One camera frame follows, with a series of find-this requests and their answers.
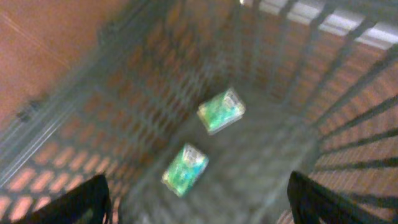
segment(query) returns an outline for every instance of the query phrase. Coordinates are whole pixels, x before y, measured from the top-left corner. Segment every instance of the green foil wrapper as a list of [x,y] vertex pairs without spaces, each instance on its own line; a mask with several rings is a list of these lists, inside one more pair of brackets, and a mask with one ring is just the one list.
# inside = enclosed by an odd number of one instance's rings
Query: green foil wrapper
[[198,115],[209,134],[215,134],[242,118],[245,107],[230,88],[199,106]]
[[169,168],[162,182],[179,197],[184,196],[207,166],[208,158],[191,144],[185,144]]

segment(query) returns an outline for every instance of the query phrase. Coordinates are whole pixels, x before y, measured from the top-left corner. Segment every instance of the tiled floor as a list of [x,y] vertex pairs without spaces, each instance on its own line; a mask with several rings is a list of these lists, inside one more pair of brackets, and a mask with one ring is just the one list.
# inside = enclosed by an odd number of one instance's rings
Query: tiled floor
[[128,0],[0,0],[0,130],[55,88]]

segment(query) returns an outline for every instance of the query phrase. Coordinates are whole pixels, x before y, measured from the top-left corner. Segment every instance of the green package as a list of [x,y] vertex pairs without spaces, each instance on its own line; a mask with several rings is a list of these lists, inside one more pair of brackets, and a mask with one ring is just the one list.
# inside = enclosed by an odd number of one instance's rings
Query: green package
[[169,168],[162,182],[179,197],[184,196],[207,166],[208,158],[191,144],[185,144]]
[[199,106],[198,115],[209,134],[215,134],[242,118],[245,107],[236,92],[229,90]]

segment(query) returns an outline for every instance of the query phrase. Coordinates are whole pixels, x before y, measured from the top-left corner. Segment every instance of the gray basket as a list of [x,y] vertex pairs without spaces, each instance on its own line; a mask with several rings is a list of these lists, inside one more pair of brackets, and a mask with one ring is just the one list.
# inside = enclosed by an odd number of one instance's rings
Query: gray basket
[[[377,22],[397,7],[355,2],[132,2],[1,136],[0,217],[105,172],[115,223],[290,223],[287,179],[301,170],[394,222],[398,46],[368,29],[393,32]],[[196,110],[229,86],[246,113],[209,136]],[[185,142],[210,161],[178,198],[160,180]]]

